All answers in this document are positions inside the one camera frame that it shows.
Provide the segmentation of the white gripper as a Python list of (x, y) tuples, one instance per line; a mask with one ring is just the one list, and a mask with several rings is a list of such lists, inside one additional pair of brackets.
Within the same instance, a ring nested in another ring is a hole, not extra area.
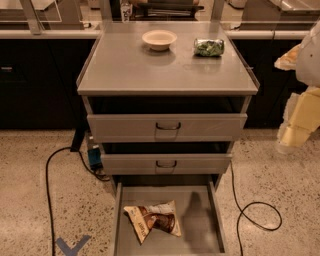
[[(280, 70), (295, 70), (300, 45), (279, 57), (274, 66)], [(277, 134), (276, 149), (281, 154), (294, 153), (320, 123), (320, 89), (311, 87), (301, 94), (292, 93), (283, 114), (284, 122)]]

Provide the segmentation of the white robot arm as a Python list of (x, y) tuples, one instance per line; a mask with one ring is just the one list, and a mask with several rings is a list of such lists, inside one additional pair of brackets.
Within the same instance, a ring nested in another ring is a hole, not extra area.
[(292, 93), (287, 100), (278, 130), (276, 148), (282, 154), (290, 154), (320, 127), (320, 22), (274, 66), (294, 70), (297, 80), (307, 86), (303, 93)]

